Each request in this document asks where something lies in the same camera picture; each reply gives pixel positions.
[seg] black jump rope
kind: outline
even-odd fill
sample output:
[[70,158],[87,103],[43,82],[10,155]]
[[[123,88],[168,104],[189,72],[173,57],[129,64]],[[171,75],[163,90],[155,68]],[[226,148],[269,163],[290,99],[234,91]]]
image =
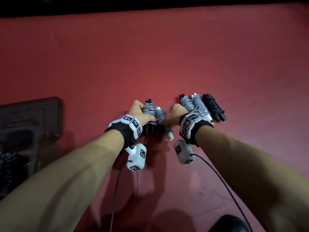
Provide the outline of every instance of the black jump rope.
[[[182,94],[180,95],[180,99],[184,98],[185,95]],[[216,121],[222,120],[225,121],[226,118],[224,116],[224,111],[218,106],[217,102],[215,101],[215,99],[210,95],[210,94],[203,94],[203,103],[205,104],[205,106],[207,107],[207,109],[209,110],[211,117],[213,117]],[[236,206],[238,207],[239,211],[241,212],[242,216],[244,217],[250,232],[253,232],[251,225],[248,221],[248,219],[246,218],[244,212],[242,211],[241,207],[239,206],[239,204],[237,203],[236,199],[234,198],[232,192],[230,191],[229,187],[227,186],[227,184],[225,183],[225,181],[223,180],[223,178],[220,176],[220,174],[206,161],[204,160],[202,157],[200,157],[199,155],[196,154],[191,154],[191,156],[197,156],[199,158],[201,158],[214,172],[215,174],[219,177],[219,179],[221,180],[221,182],[224,184],[224,186],[226,187],[227,191],[230,193],[230,196],[232,197],[232,199],[234,200],[234,203],[236,204]],[[115,192],[114,192],[114,199],[113,199],[113,207],[112,207],[112,218],[111,218],[111,226],[110,226],[110,232],[112,232],[112,227],[113,227],[113,219],[114,219],[114,206],[115,206],[115,197],[116,197],[116,191],[117,191],[117,187],[118,187],[118,182],[119,182],[119,177],[120,177],[120,173],[122,171],[122,169],[125,167],[125,165],[127,164],[127,162],[122,166],[122,168],[119,171],[118,174],[118,178],[117,178],[117,182],[116,182],[116,187],[115,187]]]

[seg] black rope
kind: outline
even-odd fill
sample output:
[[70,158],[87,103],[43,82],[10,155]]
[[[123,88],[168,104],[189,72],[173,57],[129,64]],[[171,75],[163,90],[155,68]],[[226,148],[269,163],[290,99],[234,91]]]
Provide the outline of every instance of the black rope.
[[126,164],[128,162],[133,162],[132,160],[128,160],[120,169],[119,174],[118,174],[118,178],[117,178],[117,182],[116,182],[116,187],[115,187],[115,192],[114,192],[114,199],[113,199],[113,209],[112,209],[112,218],[111,218],[111,227],[110,227],[110,232],[112,232],[112,228],[113,228],[113,220],[114,220],[114,208],[115,208],[115,197],[116,197],[116,192],[117,192],[117,187],[118,187],[118,182],[119,182],[119,178],[120,178],[120,173],[122,171],[122,169],[126,166]]
[[248,225],[250,231],[253,232],[253,230],[252,230],[252,228],[251,228],[251,226],[250,226],[250,223],[249,223],[248,219],[246,218],[245,214],[244,214],[243,211],[241,210],[239,204],[237,203],[236,199],[234,198],[232,192],[230,191],[229,187],[227,186],[227,184],[225,183],[225,181],[223,180],[223,178],[219,175],[219,173],[218,173],[206,160],[204,160],[202,157],[200,157],[200,158],[201,158],[209,167],[211,167],[211,169],[212,169],[212,170],[216,173],[216,175],[220,178],[221,182],[224,184],[224,186],[226,187],[227,191],[230,193],[232,199],[234,200],[236,206],[238,207],[238,209],[240,210],[241,214],[243,215],[243,217],[244,217],[244,219],[245,219],[245,221],[246,221],[246,223],[247,223],[247,225]]

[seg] black rope in container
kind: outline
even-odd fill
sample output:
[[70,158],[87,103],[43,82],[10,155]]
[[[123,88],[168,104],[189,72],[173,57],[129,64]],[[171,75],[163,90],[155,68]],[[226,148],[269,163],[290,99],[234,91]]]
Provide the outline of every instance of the black rope in container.
[[203,94],[203,103],[207,107],[208,111],[211,114],[211,117],[215,121],[226,121],[224,111],[219,107],[218,103],[215,101],[214,97],[210,94]]

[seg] dark background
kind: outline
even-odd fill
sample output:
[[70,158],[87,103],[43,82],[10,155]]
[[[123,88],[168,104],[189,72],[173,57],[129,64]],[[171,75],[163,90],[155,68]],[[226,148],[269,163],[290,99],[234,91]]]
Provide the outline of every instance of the dark background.
[[267,4],[307,0],[0,0],[0,17],[63,15],[207,5]]

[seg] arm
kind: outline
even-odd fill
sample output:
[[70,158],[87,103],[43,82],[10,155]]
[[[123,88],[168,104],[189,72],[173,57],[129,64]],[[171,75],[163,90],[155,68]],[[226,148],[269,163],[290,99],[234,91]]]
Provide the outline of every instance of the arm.
[[[155,121],[142,107],[135,101],[128,114]],[[2,231],[73,231],[123,145],[110,130],[33,175],[0,202]]]
[[[179,124],[180,105],[161,124]],[[202,126],[195,139],[267,231],[309,231],[309,181],[271,155]]]

